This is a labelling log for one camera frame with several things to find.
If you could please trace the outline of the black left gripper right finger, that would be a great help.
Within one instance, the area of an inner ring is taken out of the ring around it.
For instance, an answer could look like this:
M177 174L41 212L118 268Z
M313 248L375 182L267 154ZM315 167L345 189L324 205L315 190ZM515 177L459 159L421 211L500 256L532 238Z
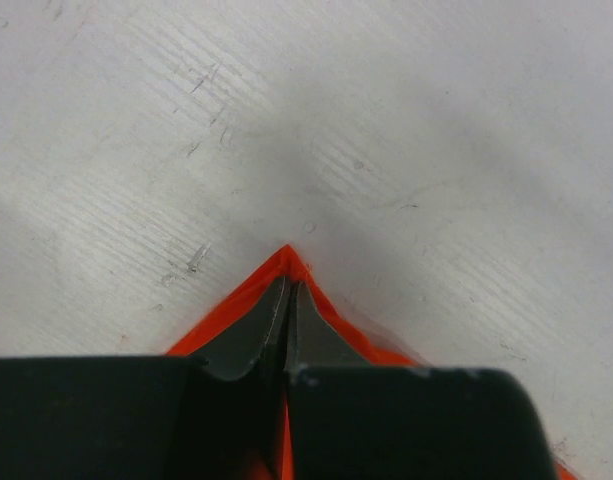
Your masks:
M533 403L509 373L376 365L295 287L287 403L298 479L553 479Z

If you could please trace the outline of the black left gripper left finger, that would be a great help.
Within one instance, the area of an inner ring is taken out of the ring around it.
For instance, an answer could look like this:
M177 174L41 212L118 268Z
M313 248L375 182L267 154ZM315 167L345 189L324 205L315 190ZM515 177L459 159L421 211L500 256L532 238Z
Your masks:
M290 282L175 356L0 358L0 479L226 479L277 403Z

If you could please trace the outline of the orange t-shirt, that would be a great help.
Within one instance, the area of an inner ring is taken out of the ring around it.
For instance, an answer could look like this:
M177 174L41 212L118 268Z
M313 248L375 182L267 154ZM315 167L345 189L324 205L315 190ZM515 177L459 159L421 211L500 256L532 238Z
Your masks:
M315 305L324 320L351 346L365 354L373 364L429 367L421 365L406 356L374 345L363 333L344 320L317 286L309 268L290 246L280 248L259 266L239 287L179 340L172 347L171 354L173 356L187 354L193 348L207 344L242 317L261 297L271 282L279 277L285 277L289 280L290 296L283 324L281 352L277 358L277 403L268 421L269 433L267 439L260 445L248 446L243 449L237 460L233 475L226 479L298 479L293 471L287 403L287 375L285 371L290 305L297 284L304 283L309 287ZM553 455L552 458L557 472L553 479L569 478L570 471L558 462Z

